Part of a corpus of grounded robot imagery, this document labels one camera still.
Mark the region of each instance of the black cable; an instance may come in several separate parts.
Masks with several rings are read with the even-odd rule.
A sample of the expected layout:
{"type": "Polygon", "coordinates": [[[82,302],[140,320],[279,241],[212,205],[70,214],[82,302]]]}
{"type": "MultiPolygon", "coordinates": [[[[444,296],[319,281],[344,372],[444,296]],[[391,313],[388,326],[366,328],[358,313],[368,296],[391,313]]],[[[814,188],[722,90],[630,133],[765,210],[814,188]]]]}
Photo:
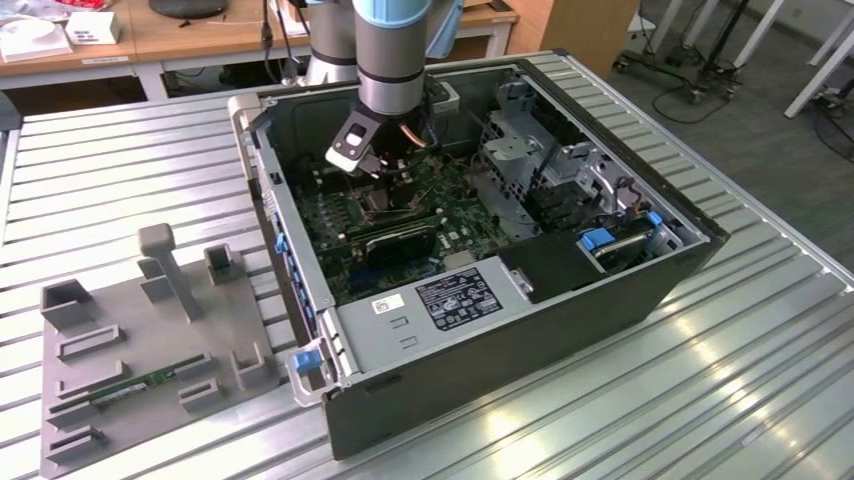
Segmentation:
{"type": "Polygon", "coordinates": [[[551,159],[558,156],[558,148],[561,146],[561,142],[558,142],[557,140],[551,143],[551,146],[549,147],[549,150],[546,152],[546,160],[543,160],[543,163],[541,163],[539,167],[537,167],[537,170],[534,170],[534,175],[531,175],[531,182],[529,183],[529,194],[534,191],[534,182],[537,182],[537,180],[539,180],[539,178],[543,176],[543,172],[546,171],[546,168],[549,168],[551,159]]]}
{"type": "Polygon", "coordinates": [[[432,109],[432,102],[430,101],[430,86],[432,85],[434,79],[430,75],[424,76],[424,91],[422,93],[423,102],[424,102],[424,128],[427,128],[427,133],[430,134],[430,139],[432,143],[427,145],[426,150],[436,152],[442,150],[442,142],[439,139],[439,135],[436,134],[436,115],[432,109]]]}
{"type": "Polygon", "coordinates": [[[839,149],[837,149],[837,147],[833,146],[830,141],[822,135],[821,123],[819,123],[819,120],[822,119],[822,117],[826,118],[827,121],[830,121],[830,123],[834,125],[837,130],[839,130],[839,132],[842,132],[842,135],[845,135],[845,137],[849,140],[849,142],[851,143],[851,145],[854,145],[854,138],[851,138],[851,135],[849,135],[849,133],[845,131],[842,126],[837,123],[837,121],[830,116],[827,111],[821,107],[819,107],[818,111],[815,112],[815,119],[813,120],[813,130],[815,131],[815,136],[818,137],[818,141],[822,142],[825,147],[827,147],[827,149],[833,153],[835,153],[846,162],[854,163],[854,160],[851,159],[851,156],[847,155],[845,152],[839,151],[839,149]]]}
{"type": "Polygon", "coordinates": [[[427,149],[419,150],[420,156],[410,162],[410,164],[403,167],[403,168],[398,168],[395,170],[386,170],[382,175],[383,177],[391,177],[394,175],[400,175],[402,173],[406,173],[408,171],[411,171],[415,167],[418,167],[424,160],[427,159],[427,157],[430,156],[430,151],[427,149]]]}
{"type": "Polygon", "coordinates": [[[471,108],[468,108],[468,105],[466,105],[464,102],[460,102],[459,106],[463,108],[463,110],[466,110],[466,113],[468,114],[471,119],[475,121],[475,123],[478,125],[481,125],[481,128],[483,128],[486,130],[486,128],[487,128],[486,122],[483,121],[483,119],[481,117],[478,117],[475,112],[471,111],[471,108]]]}
{"type": "Polygon", "coordinates": [[[665,117],[667,120],[670,120],[671,122],[677,122],[681,123],[682,125],[697,125],[698,123],[701,123],[702,121],[705,121],[706,119],[709,119],[709,117],[711,117],[715,113],[718,113],[721,111],[721,109],[723,107],[726,107],[730,104],[730,100],[727,99],[718,107],[715,107],[709,113],[706,113],[702,117],[697,118],[697,119],[691,119],[691,120],[685,120],[685,119],[679,119],[675,118],[670,115],[667,115],[662,109],[658,107],[658,101],[666,97],[667,95],[678,92],[679,90],[682,90],[685,88],[685,85],[681,85],[675,88],[671,88],[670,90],[667,90],[666,92],[663,92],[661,95],[658,95],[654,99],[653,99],[653,108],[655,109],[655,111],[658,112],[658,114],[665,117]]]}
{"type": "Polygon", "coordinates": [[[839,93],[837,94],[837,97],[839,97],[842,100],[846,100],[853,90],[854,90],[854,78],[851,78],[846,82],[845,86],[839,90],[839,93]]]}
{"type": "Polygon", "coordinates": [[[534,222],[521,222],[519,220],[514,220],[513,218],[507,218],[503,215],[499,215],[498,213],[494,213],[493,215],[495,215],[498,218],[501,218],[502,220],[507,220],[509,222],[513,222],[518,225],[527,225],[529,227],[537,227],[539,225],[539,223],[534,222]]]}
{"type": "Polygon", "coordinates": [[[291,40],[288,39],[288,32],[284,28],[284,19],[282,18],[282,9],[276,9],[276,17],[279,18],[279,28],[282,28],[282,37],[284,38],[284,47],[288,51],[288,58],[284,61],[286,70],[282,71],[282,74],[287,78],[294,78],[291,76],[291,70],[287,68],[291,65],[291,61],[294,60],[294,52],[291,51],[291,40]]]}
{"type": "Polygon", "coordinates": [[[303,24],[303,28],[306,29],[306,35],[311,37],[311,30],[308,30],[308,22],[306,22],[306,17],[303,17],[303,9],[296,9],[296,16],[299,17],[299,22],[303,24]]]}
{"type": "Polygon", "coordinates": [[[190,78],[194,78],[194,77],[198,77],[199,75],[202,75],[202,73],[204,72],[204,69],[206,69],[206,68],[208,68],[208,67],[202,67],[196,73],[182,73],[182,72],[175,72],[175,75],[178,75],[178,76],[180,76],[180,77],[190,77],[190,78]]]}
{"type": "Polygon", "coordinates": [[[264,50],[264,70],[272,83],[279,83],[276,76],[272,74],[272,68],[270,67],[270,50],[272,49],[272,28],[270,27],[270,12],[267,8],[267,0],[262,0],[262,49],[264,50]]]}
{"type": "Polygon", "coordinates": [[[682,83],[685,85],[687,85],[691,88],[697,88],[694,86],[694,82],[691,82],[691,80],[687,77],[683,77],[682,75],[679,75],[675,72],[671,72],[670,70],[665,70],[663,68],[661,68],[654,63],[645,62],[643,60],[638,60],[635,58],[631,59],[631,62],[633,63],[639,63],[641,65],[643,65],[646,67],[647,70],[653,70],[657,73],[663,73],[665,75],[670,75],[671,77],[678,78],[679,80],[682,80],[682,83]]]}
{"type": "Polygon", "coordinates": [[[646,33],[646,25],[643,24],[643,0],[641,0],[641,3],[638,4],[638,17],[641,17],[641,33],[643,34],[643,39],[646,40],[646,49],[643,50],[645,53],[654,53],[653,52],[653,43],[650,42],[650,35],[646,33]]]}

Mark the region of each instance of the floor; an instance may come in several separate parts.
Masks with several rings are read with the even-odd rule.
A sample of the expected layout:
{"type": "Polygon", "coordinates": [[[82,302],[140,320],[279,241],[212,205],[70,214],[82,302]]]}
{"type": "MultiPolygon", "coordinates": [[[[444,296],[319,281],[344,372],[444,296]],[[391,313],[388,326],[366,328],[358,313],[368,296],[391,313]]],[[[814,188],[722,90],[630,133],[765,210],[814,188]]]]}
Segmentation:
{"type": "MultiPolygon", "coordinates": [[[[677,45],[691,11],[702,0],[685,2],[679,18],[659,55],[677,45]]],[[[662,17],[669,0],[643,0],[643,13],[654,22],[662,17]]],[[[722,2],[698,42],[707,54],[730,12],[722,2]]],[[[745,17],[734,31],[723,58],[734,60],[757,19],[745,17]]],[[[854,270],[854,164],[846,162],[819,142],[814,132],[815,111],[809,107],[790,120],[783,110],[815,73],[806,65],[817,46],[795,35],[773,30],[750,63],[741,72],[745,86],[730,104],[706,121],[682,125],[655,113],[653,99],[679,80],[633,65],[614,73],[610,83],[759,201],[799,230],[825,251],[854,270]]],[[[841,86],[854,75],[842,67],[829,84],[841,86]]],[[[691,106],[687,96],[669,95],[661,109],[681,119],[699,118],[722,103],[707,98],[691,106]]],[[[854,115],[841,123],[854,132],[854,115]]],[[[843,151],[845,139],[833,127],[821,124],[822,134],[843,151]]]]}

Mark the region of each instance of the slotted metal table surface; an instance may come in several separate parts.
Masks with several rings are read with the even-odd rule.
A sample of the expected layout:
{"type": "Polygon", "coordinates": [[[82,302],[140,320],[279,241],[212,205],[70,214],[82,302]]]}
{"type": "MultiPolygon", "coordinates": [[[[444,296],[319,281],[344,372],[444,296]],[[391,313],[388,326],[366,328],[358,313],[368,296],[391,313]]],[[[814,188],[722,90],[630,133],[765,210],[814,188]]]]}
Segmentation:
{"type": "MultiPolygon", "coordinates": [[[[733,233],[705,270],[641,325],[347,461],[286,384],[68,478],[854,476],[850,273],[574,60],[530,60],[733,233]]],[[[244,253],[279,362],[295,345],[227,98],[29,117],[5,139],[0,478],[37,476],[39,287],[135,277],[140,226],[172,224],[182,263],[244,253]]]]}

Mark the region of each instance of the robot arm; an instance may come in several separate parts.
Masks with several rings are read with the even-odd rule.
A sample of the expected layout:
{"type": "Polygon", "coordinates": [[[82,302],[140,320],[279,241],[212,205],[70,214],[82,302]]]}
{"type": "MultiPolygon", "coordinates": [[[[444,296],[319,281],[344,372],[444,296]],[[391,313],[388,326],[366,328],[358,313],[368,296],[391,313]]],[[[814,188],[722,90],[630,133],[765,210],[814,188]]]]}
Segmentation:
{"type": "Polygon", "coordinates": [[[463,3],[464,0],[310,1],[314,53],[310,82],[352,78],[354,70],[360,82],[359,105],[326,155],[344,171],[352,172],[360,167],[371,155],[378,133],[387,131],[390,124],[395,125],[392,130],[399,135],[419,143],[402,120],[422,106],[424,99],[426,56],[442,58],[450,53],[463,3]],[[355,68],[350,56],[352,47],[358,59],[355,68]],[[327,73],[312,78],[315,62],[316,70],[327,73]]]}

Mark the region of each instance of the wooden desk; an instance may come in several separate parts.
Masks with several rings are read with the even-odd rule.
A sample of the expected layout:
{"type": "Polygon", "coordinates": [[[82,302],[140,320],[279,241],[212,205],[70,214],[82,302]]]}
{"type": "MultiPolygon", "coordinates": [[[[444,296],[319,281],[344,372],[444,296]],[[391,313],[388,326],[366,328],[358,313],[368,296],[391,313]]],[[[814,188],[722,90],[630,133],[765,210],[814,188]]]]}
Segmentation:
{"type": "Polygon", "coordinates": [[[5,63],[0,60],[0,90],[134,75],[136,43],[130,4],[111,8],[122,24],[116,45],[72,45],[74,53],[5,63]]]}
{"type": "MultiPolygon", "coordinates": [[[[186,68],[227,65],[260,61],[262,9],[258,0],[230,0],[226,24],[222,17],[199,20],[192,25],[178,28],[180,22],[155,14],[148,9],[147,0],[131,2],[131,18],[136,32],[136,54],[140,63],[134,66],[146,96],[150,100],[166,100],[167,89],[162,74],[186,68]]],[[[490,37],[486,56],[505,54],[510,38],[510,28],[518,19],[514,12],[497,12],[481,5],[466,9],[460,21],[458,38],[490,37]]],[[[286,58],[284,40],[278,24],[272,25],[275,42],[270,58],[286,58]]],[[[308,37],[291,37],[291,50],[295,56],[311,55],[308,37]]]]}
{"type": "MultiPolygon", "coordinates": [[[[163,73],[264,59],[260,49],[259,0],[230,0],[224,21],[223,16],[192,20],[183,28],[179,27],[182,20],[164,17],[148,8],[148,0],[118,0],[114,8],[120,14],[123,35],[127,35],[122,37],[119,45],[76,47],[80,51],[74,54],[33,60],[31,70],[23,67],[29,62],[3,65],[0,89],[134,75],[140,80],[148,100],[166,100],[168,93],[163,73]],[[108,49],[115,52],[126,51],[127,55],[106,53],[108,49]],[[80,64],[78,55],[86,55],[86,58],[106,55],[128,58],[122,65],[110,64],[87,69],[87,65],[80,64]],[[4,70],[3,67],[19,68],[20,73],[12,73],[12,70],[4,70]]],[[[503,55],[510,29],[518,18],[514,12],[497,12],[486,5],[468,8],[463,13],[456,36],[489,37],[486,56],[503,55]]],[[[288,52],[272,12],[271,23],[274,48],[270,58],[286,58],[288,52]]],[[[308,37],[291,37],[290,42],[295,56],[311,54],[308,37]]]]}
{"type": "MultiPolygon", "coordinates": [[[[148,8],[148,0],[122,1],[128,2],[131,8],[140,62],[260,51],[263,12],[259,0],[228,0],[224,15],[191,20],[191,24],[183,28],[179,28],[182,20],[167,18],[148,8]]],[[[270,23],[274,48],[284,47],[282,29],[272,11],[270,23]]],[[[290,41],[291,46],[308,45],[308,37],[291,38],[290,41]]]]}

